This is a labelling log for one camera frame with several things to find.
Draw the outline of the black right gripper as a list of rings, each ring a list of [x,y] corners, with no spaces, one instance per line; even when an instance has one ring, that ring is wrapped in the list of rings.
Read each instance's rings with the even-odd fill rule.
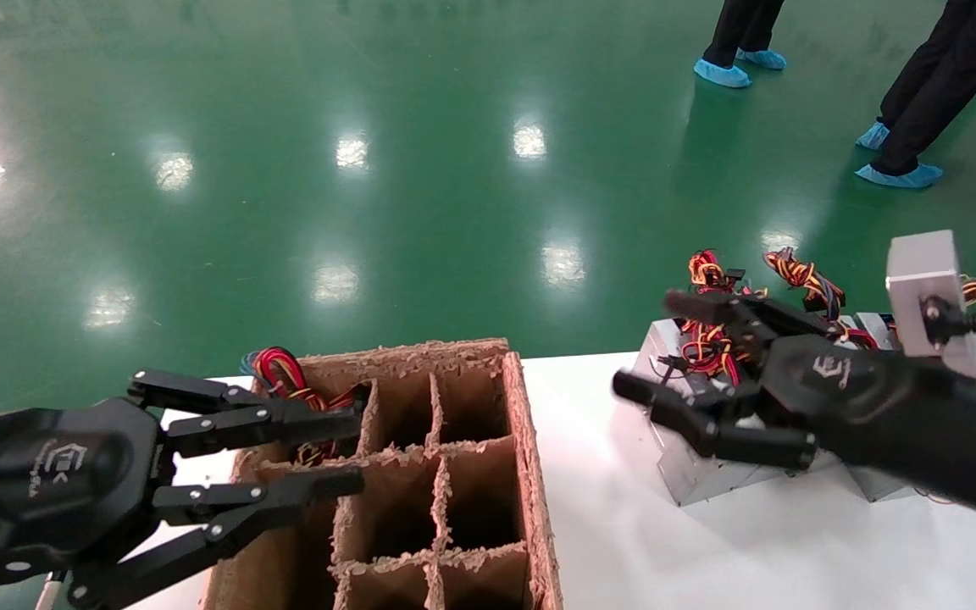
[[[626,370],[613,375],[616,397],[644,407],[698,456],[806,470],[818,443],[976,510],[976,380],[930,358],[838,347],[831,323],[769,297],[670,290],[663,305],[721,327],[749,356],[768,353],[762,387],[747,380],[685,396]],[[811,432],[779,425],[774,399]]]

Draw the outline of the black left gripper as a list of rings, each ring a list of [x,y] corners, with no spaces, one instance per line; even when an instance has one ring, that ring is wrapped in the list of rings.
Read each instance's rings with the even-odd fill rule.
[[[128,390],[142,407],[189,413],[163,428],[128,399],[76,410],[0,414],[0,585],[69,570],[75,609],[125,609],[293,528],[310,503],[364,489],[356,466],[291,472],[272,483],[164,486],[174,452],[356,439],[363,386],[330,410],[158,370]],[[158,524],[187,532],[144,552]]]

